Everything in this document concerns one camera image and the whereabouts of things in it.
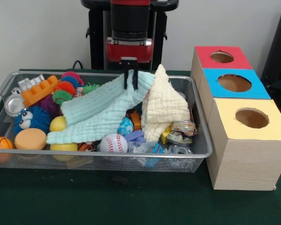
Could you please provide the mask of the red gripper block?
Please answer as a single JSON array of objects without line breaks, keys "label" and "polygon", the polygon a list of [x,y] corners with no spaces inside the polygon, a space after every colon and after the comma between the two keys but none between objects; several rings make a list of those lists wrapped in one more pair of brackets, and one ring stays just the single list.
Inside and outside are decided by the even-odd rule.
[{"label": "red gripper block", "polygon": [[153,55],[153,40],[129,42],[115,39],[107,39],[107,59],[112,62],[121,62],[124,68],[124,89],[127,89],[129,76],[129,60],[132,58],[131,68],[133,70],[133,88],[138,89],[138,63],[149,63]]}]

